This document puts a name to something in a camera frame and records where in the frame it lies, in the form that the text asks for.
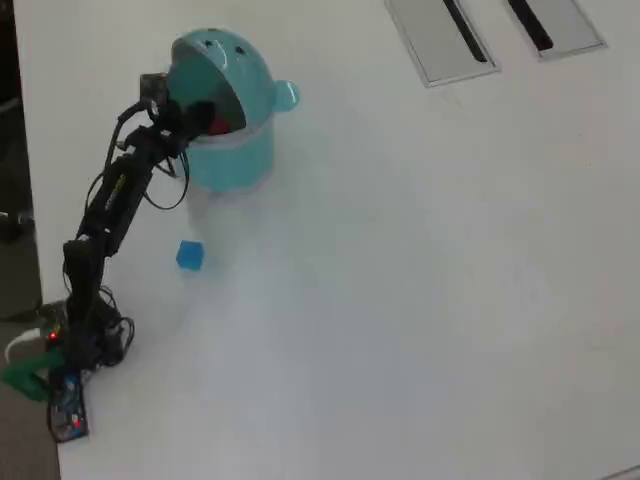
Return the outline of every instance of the blue cube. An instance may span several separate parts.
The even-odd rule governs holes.
[[[202,243],[190,242],[189,240],[180,242],[178,255],[176,255],[176,261],[178,265],[180,265],[180,268],[198,271],[202,267],[203,259],[204,247]]]

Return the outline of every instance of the black cable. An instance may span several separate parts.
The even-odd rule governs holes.
[[[67,272],[64,269],[65,263],[62,262],[62,281],[64,282],[64,288],[67,290],[67,293],[71,295],[71,287],[69,286],[69,278],[67,277]]]
[[[87,192],[87,197],[84,200],[84,213],[87,213],[87,210],[89,209],[89,197],[91,196],[91,192],[93,192],[93,189],[96,188],[98,181],[100,181],[102,177],[104,177],[104,170],[100,172],[96,178],[93,179],[93,182],[91,182],[89,191]]]
[[[184,190],[182,191],[182,195],[180,195],[180,199],[175,204],[171,205],[170,207],[164,207],[162,205],[158,205],[156,202],[151,200],[151,198],[149,198],[149,195],[146,192],[144,193],[144,198],[147,200],[147,202],[149,202],[151,205],[156,207],[158,210],[164,210],[164,211],[173,210],[178,205],[180,205],[184,200],[184,198],[187,196],[187,190],[189,189],[189,181],[191,179],[191,173],[189,170],[189,158],[187,157],[186,152],[182,152],[180,154],[180,162],[182,163],[182,169],[184,170]]]
[[[116,149],[116,143],[118,143],[118,137],[120,136],[120,130],[122,130],[122,126],[126,123],[118,118],[118,123],[116,124],[116,128],[113,129],[113,133],[111,134],[111,141],[109,142],[109,148],[107,150],[107,158],[104,161],[104,168],[107,168],[111,165],[111,159],[113,158],[113,152]]]
[[[51,417],[53,415],[53,392],[49,394],[49,400],[47,401],[47,429],[49,430],[49,434],[53,438],[53,441],[56,443],[62,443],[64,440],[61,439],[56,431],[53,429],[53,424],[51,422]]]

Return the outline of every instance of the wire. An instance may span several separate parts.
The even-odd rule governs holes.
[[[118,143],[118,137],[120,136],[120,130],[122,130],[122,126],[126,123],[118,119],[118,123],[116,124],[116,128],[113,129],[113,133],[111,134],[111,141],[109,142],[109,149],[107,150],[107,158],[104,161],[104,168],[107,168],[111,165],[111,159],[113,158],[113,152],[116,149],[116,143]]]
[[[11,360],[9,359],[9,353],[11,352],[11,349],[14,346],[16,346],[19,343],[24,343],[24,342],[30,342],[32,340],[37,340],[38,338],[40,338],[40,329],[39,328],[32,328],[30,330],[26,330],[26,331],[22,332],[16,338],[11,340],[7,344],[5,349],[4,349],[4,358],[7,361],[7,364],[11,363]]]
[[[65,262],[62,262],[62,281],[64,282],[64,288],[67,290],[67,293],[71,295],[71,287],[69,286],[69,276],[65,271],[66,265],[67,264]]]
[[[180,162],[182,163],[182,169],[184,170],[184,190],[182,190],[182,195],[180,195],[180,199],[176,203],[174,203],[170,207],[158,205],[156,202],[151,200],[151,198],[146,192],[144,193],[144,198],[147,200],[147,202],[149,202],[151,205],[156,207],[158,210],[164,210],[164,211],[173,210],[178,205],[180,205],[184,200],[184,198],[187,196],[187,190],[189,190],[189,182],[191,180],[191,172],[189,169],[189,158],[187,157],[186,152],[182,152],[180,154]]]
[[[107,296],[107,300],[111,302],[110,306],[118,310],[118,304],[116,303],[116,299],[113,296],[113,290],[111,290],[106,285],[101,285],[100,292],[104,293]]]
[[[93,192],[93,189],[96,188],[98,181],[101,180],[102,177],[104,177],[104,170],[100,172],[96,178],[93,179],[93,182],[91,182],[89,191],[87,192],[87,197],[84,200],[84,213],[87,213],[87,210],[89,209],[89,197],[91,196],[91,192]]]

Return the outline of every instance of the table surface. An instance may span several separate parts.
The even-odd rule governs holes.
[[[135,318],[64,480],[596,479],[640,462],[640,33],[426,90],[382,0],[16,0],[45,300],[116,115],[173,39],[246,36],[299,107],[260,188],[143,205],[107,283]],[[176,182],[151,193],[169,203]],[[185,274],[181,239],[206,245]]]

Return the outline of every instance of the teal container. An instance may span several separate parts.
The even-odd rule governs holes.
[[[197,138],[187,150],[191,181],[214,192],[249,189],[273,168],[273,119],[299,102],[298,88],[275,81],[258,51],[219,29],[196,30],[176,40],[167,84],[186,107],[213,101],[228,133]]]

